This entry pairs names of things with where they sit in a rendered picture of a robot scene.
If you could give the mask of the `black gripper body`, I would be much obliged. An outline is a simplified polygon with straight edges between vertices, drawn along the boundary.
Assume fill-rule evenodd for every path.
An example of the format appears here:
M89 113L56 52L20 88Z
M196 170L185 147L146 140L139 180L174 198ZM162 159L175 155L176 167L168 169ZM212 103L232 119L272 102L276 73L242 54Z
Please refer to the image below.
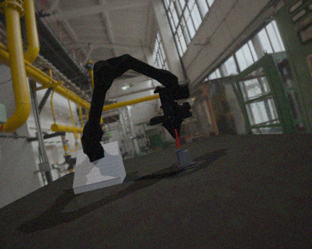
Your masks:
M169 122L172 122L172 121L178 121L178 120L182 120L182 119L185 119L185 118L192 117L191 111L189 111L189 114L185 114L183 116L174 115L173 117L170 117L170 115L169 115L169 108L168 108L169 104L172 104L172 106L174 106L175 103L176 102L175 102L174 99L162 102L161 103L162 105L160 106L160 108L163 109L164 115L151 118L150 119L150 125L153 126L153 125L157 125L159 123L165 124L165 123L169 123Z

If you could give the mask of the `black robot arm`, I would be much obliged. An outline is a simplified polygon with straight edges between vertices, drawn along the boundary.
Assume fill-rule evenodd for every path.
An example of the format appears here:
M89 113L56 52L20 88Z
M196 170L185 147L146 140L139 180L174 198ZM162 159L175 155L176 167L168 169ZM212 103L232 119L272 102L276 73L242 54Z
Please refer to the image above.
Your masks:
M90 162L99 160L104 155L101 145L103 130L100 125L101 113L104 105L106 91L111 87L115 78L128 70L146 75L165 87L157 86L154 93L159 93L161 103L168 100L180 100L189 98L189 89L186 83L178 84L178 77L166 69L154 68L129 54L113 57L105 61L98 61L93 66L94 90L88 122L85 124L81 138L84 153ZM189 114L191 105L184 102L183 105L169 104L169 115L183 116Z

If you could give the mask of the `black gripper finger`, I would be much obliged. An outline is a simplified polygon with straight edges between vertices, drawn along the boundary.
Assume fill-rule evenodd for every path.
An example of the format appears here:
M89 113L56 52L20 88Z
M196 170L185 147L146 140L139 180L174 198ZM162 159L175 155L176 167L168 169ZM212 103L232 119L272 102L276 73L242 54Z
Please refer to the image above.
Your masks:
M175 122L174 122L174 128L177 129L178 137L180 136L181 123L182 123L184 120L185 120L185 119L183 119L183 120L178 120L178 121L175 121Z
M172 135L172 137L174 139L176 139L176 133L175 133L175 129L174 129L174 122L175 121L172 121L172 122L161 124L161 125L166 128L166 130Z

